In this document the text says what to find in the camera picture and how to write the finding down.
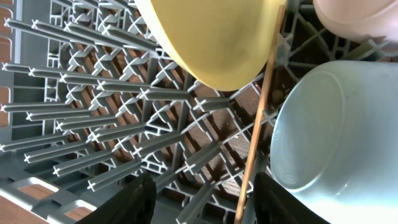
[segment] yellow bowl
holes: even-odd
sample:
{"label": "yellow bowl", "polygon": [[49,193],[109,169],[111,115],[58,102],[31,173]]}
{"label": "yellow bowl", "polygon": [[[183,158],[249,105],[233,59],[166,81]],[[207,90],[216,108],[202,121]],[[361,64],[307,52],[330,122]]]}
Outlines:
{"label": "yellow bowl", "polygon": [[163,49],[202,83],[236,90],[265,65],[285,0],[136,0]]}

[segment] wooden chopstick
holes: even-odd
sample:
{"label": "wooden chopstick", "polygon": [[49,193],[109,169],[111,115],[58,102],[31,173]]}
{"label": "wooden chopstick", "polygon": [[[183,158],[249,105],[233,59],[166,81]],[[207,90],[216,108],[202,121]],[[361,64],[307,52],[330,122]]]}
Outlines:
{"label": "wooden chopstick", "polygon": [[268,98],[269,88],[270,88],[271,80],[272,80],[272,72],[274,71],[275,45],[277,42],[277,37],[278,37],[278,33],[280,31],[280,27],[282,26],[284,11],[285,11],[285,6],[283,6],[283,5],[279,6],[275,29],[274,29],[274,34],[272,36],[271,48],[270,48],[268,61],[267,61],[266,72],[264,74],[264,81],[262,82],[259,106],[257,108],[256,119],[254,120],[254,127],[253,127],[253,133],[251,136],[249,154],[248,154],[248,159],[246,161],[246,169],[244,171],[243,183],[242,183],[242,187],[241,187],[241,193],[239,195],[238,207],[236,208],[234,224],[241,224],[241,222],[242,222],[243,208],[244,208],[244,204],[246,202],[246,191],[248,190],[249,179],[250,179],[250,176],[251,176],[251,173],[253,170],[254,158],[256,157],[256,150],[257,150],[257,145],[258,145],[259,137],[260,137],[260,129],[261,129],[260,122],[262,119],[262,112],[264,111],[264,108],[266,106],[266,101]]}

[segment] gray plastic dish rack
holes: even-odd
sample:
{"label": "gray plastic dish rack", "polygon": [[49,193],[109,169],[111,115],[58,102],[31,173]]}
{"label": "gray plastic dish rack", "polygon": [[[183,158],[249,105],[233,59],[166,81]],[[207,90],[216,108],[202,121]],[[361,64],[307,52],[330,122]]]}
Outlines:
{"label": "gray plastic dish rack", "polygon": [[[148,172],[158,191],[153,223],[233,222],[245,160],[234,144],[248,149],[254,120],[243,119],[236,105],[239,97],[258,101],[262,73],[232,93],[205,87],[162,50],[132,0],[14,0],[1,7],[12,12],[12,60],[0,77],[10,89],[2,107],[9,125],[0,128],[1,196],[49,223],[75,223],[65,213],[94,210]],[[388,45],[339,38],[312,5],[289,2],[273,84],[282,100],[269,103],[262,123],[272,130],[283,96],[312,68],[338,59],[391,61],[396,53],[385,51]],[[113,65],[118,58],[121,68]],[[220,111],[234,125],[228,136],[210,124]],[[199,142],[194,129],[204,136]],[[130,160],[121,162],[120,153]],[[271,174],[266,154],[257,153],[256,170]],[[218,178],[211,175],[216,159]],[[55,193],[36,200],[19,190],[32,184]],[[238,191],[225,190],[231,185]],[[255,222],[251,192],[252,182],[243,223]]]}

